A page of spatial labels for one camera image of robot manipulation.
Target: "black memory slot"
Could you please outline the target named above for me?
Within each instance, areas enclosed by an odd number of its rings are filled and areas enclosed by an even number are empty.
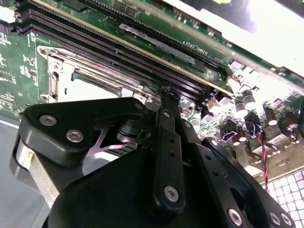
[[[60,32],[64,32],[69,35],[73,35],[76,39],[83,42],[90,42],[90,44],[102,51],[105,51],[112,56],[116,56],[124,61],[130,62],[131,64],[143,68],[146,71],[162,77],[166,80],[178,83],[187,90],[191,90],[196,94],[200,94],[202,90],[206,89],[206,85],[189,79],[184,74],[177,72],[174,69],[170,69],[163,64],[152,60],[149,57],[145,57],[143,54],[130,47],[126,48],[124,45],[118,44],[111,38],[104,38],[105,35],[96,31],[90,31],[90,28],[82,28],[78,26],[77,22],[71,22],[71,19],[63,18],[62,15],[58,15],[55,12],[48,13],[46,10],[43,11],[33,5],[30,5],[30,11],[25,10],[22,12],[22,7],[18,9],[21,18],[27,18],[27,14],[30,13],[30,17],[42,24],[54,28]]]
[[[78,1],[87,5],[89,8],[91,8],[93,10],[104,13],[105,15],[109,15],[110,17],[113,17],[114,19],[117,19],[123,23],[127,23],[129,26],[133,27],[134,29],[137,29],[152,38],[155,38],[193,58],[196,58],[199,61],[202,61],[203,63],[206,64],[206,66],[208,68],[210,68],[212,70],[218,71],[220,73],[225,72],[225,69],[223,68],[222,64],[220,62],[218,62],[217,60],[212,59],[208,56],[204,56],[195,50],[185,47],[181,42],[175,41],[170,37],[166,37],[166,36],[156,32],[155,30],[153,30],[150,27],[140,25],[140,23],[135,21],[135,19],[132,19],[122,13],[115,12],[114,9],[112,9],[108,6],[105,6],[102,2],[99,2],[97,0],[78,0]]]
[[[88,45],[87,43],[80,42],[69,35],[60,33],[46,25],[40,24],[34,20],[27,20],[25,23],[20,24],[17,27],[17,31],[20,35],[28,34],[29,32],[34,32],[39,35],[45,36],[50,40],[58,42],[65,46],[67,49],[76,52],[84,57],[87,57],[93,61],[109,64],[111,67],[119,68],[122,73],[131,72],[133,75],[137,75],[137,79],[142,79],[146,83],[169,86],[173,88],[173,91],[179,93],[180,95],[192,100],[197,101],[198,95],[192,91],[185,89],[179,83],[165,80],[153,75],[150,72],[146,72],[141,69],[130,67],[129,64],[124,63],[123,61],[114,61],[113,58],[106,57],[107,53],[102,53],[99,49]]]

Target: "red wire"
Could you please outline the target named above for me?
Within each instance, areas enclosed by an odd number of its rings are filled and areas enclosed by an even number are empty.
[[[265,181],[265,190],[268,192],[268,166],[267,166],[267,150],[263,144],[261,133],[257,134],[258,142],[262,146],[263,151],[263,162],[264,162],[264,181]]]

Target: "red and black wire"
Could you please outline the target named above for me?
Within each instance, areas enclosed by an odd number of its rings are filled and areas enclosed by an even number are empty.
[[[267,150],[265,148],[261,133],[257,134],[257,139],[260,145],[262,146],[262,154],[263,154],[263,163],[264,163],[264,181],[265,181],[265,190],[268,192],[268,166],[267,166]]]
[[[248,131],[246,124],[250,124],[250,125],[253,126],[253,132],[252,133]],[[265,190],[268,192],[268,165],[267,165],[268,157],[267,157],[267,150],[266,150],[266,147],[265,147],[263,139],[262,139],[262,134],[261,134],[261,132],[257,131],[257,128],[256,128],[255,124],[251,123],[251,122],[245,122],[243,124],[243,130],[245,132],[247,132],[251,137],[257,137],[258,142],[262,147],[262,158],[263,158],[263,163],[264,163]]]

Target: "electrolytic capacitor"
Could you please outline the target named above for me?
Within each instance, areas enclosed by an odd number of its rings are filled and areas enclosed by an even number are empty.
[[[238,127],[237,128],[237,136],[238,136],[238,140],[240,142],[245,142],[247,140],[247,138],[246,138],[246,132],[243,130],[242,127]]]
[[[236,103],[236,112],[238,118],[244,118],[248,114],[243,102]]]
[[[291,128],[291,129],[297,128],[299,126],[299,124],[297,123],[296,116],[292,112],[285,114],[285,121],[286,121],[287,127]]]
[[[244,93],[243,101],[247,110],[253,110],[256,108],[256,100],[251,91],[248,90]]]
[[[266,115],[267,122],[270,126],[274,126],[277,124],[276,115],[275,115],[275,112],[273,109],[269,108],[269,109],[265,110],[265,115]]]
[[[232,142],[234,146],[238,146],[239,145],[239,139],[238,139],[238,135],[235,135],[232,137]]]

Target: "grid pattern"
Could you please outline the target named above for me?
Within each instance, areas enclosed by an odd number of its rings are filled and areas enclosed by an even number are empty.
[[[304,169],[270,182],[268,189],[275,201],[290,214],[296,228],[304,228]]]

